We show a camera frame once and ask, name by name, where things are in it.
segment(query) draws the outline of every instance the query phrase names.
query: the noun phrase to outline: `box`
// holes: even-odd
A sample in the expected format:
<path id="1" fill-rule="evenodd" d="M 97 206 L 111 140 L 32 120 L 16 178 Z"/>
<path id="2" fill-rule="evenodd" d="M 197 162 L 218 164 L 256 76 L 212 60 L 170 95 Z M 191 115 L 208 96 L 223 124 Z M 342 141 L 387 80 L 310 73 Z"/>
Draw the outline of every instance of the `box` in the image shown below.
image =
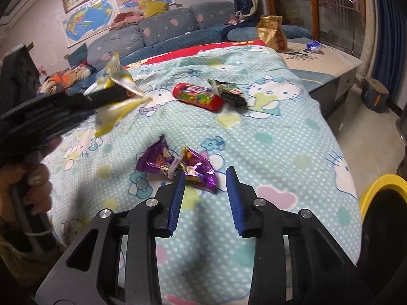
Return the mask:
<path id="1" fill-rule="evenodd" d="M 383 84 L 373 78 L 366 78 L 362 84 L 361 98 L 365 106 L 376 112 L 383 112 L 389 91 Z"/>

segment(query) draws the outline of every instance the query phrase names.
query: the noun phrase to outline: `blue wrapper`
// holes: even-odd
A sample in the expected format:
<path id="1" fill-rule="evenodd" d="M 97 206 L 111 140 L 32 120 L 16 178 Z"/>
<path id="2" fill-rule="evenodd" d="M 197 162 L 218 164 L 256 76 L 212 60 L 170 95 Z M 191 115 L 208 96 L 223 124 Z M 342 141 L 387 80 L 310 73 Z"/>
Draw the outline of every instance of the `blue wrapper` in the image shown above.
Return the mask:
<path id="1" fill-rule="evenodd" d="M 313 41 L 307 44 L 307 50 L 317 53 L 321 50 L 322 44 L 318 41 Z"/>

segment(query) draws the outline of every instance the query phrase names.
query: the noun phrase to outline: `wall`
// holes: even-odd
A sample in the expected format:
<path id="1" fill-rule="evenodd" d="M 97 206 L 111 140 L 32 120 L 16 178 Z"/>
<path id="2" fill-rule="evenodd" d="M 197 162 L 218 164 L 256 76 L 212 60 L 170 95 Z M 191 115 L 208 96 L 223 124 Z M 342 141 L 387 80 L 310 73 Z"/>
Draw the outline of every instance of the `wall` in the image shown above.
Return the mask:
<path id="1" fill-rule="evenodd" d="M 174 0 L 183 7 L 198 2 L 215 2 L 225 0 Z M 66 37 L 62 28 L 64 17 L 62 0 L 38 0 L 13 26 L 7 39 L 0 47 L 0 56 L 20 43 L 34 42 L 32 59 L 37 67 L 43 67 L 48 75 L 69 67 L 66 54 L 72 53 L 78 46 L 91 42 L 106 32 L 98 33 L 85 41 L 67 48 Z"/>

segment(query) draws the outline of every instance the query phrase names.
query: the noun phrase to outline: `bedsheet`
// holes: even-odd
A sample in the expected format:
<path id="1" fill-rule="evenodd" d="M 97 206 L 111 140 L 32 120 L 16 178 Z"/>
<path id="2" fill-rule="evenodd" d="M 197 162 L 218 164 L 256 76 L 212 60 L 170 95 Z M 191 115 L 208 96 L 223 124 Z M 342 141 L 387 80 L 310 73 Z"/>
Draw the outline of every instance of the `bedsheet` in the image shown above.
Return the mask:
<path id="1" fill-rule="evenodd" d="M 94 137 L 91 117 L 65 134 L 45 161 L 53 184 L 49 216 L 62 243 L 70 244 L 100 209 L 131 209 L 170 182 L 134 170 L 164 133 L 174 155 L 188 146 L 208 157 L 217 173 L 217 194 L 187 186 L 177 230 L 170 239 L 156 239 L 164 303 L 247 304 L 254 239 L 241 239 L 233 224 L 225 186 L 231 165 L 241 182 L 278 208 L 311 209 L 357 261 L 361 220 L 346 160 L 318 102 L 274 50 L 260 41 L 209 44 L 143 60 L 128 70 L 153 101 L 102 137 Z M 207 79 L 237 83 L 249 109 L 226 105 L 216 114 L 171 94 L 179 82 L 207 86 Z M 123 242 L 119 284 L 125 252 Z"/>

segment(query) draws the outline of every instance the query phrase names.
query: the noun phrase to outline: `metal screw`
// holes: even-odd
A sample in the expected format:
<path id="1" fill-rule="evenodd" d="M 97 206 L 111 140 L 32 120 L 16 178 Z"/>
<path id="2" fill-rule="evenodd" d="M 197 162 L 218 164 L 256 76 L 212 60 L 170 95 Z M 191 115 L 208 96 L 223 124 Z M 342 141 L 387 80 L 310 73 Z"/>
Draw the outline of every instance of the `metal screw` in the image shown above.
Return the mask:
<path id="1" fill-rule="evenodd" d="M 104 209 L 102 211 L 99 212 L 99 217 L 101 218 L 107 218 L 108 216 L 110 216 L 111 212 L 109 209 Z"/>
<path id="2" fill-rule="evenodd" d="M 312 217 L 312 212 L 310 210 L 308 210 L 308 209 L 304 209 L 304 210 L 301 210 L 301 215 L 304 218 L 311 218 Z"/>
<path id="3" fill-rule="evenodd" d="M 264 207 L 266 205 L 266 200 L 264 199 L 255 199 L 254 200 L 254 205 L 257 207 Z"/>
<path id="4" fill-rule="evenodd" d="M 148 199 L 147 201 L 146 201 L 146 205 L 148 206 L 148 207 L 154 207 L 154 206 L 156 206 L 158 204 L 158 201 L 156 200 L 156 199 Z"/>

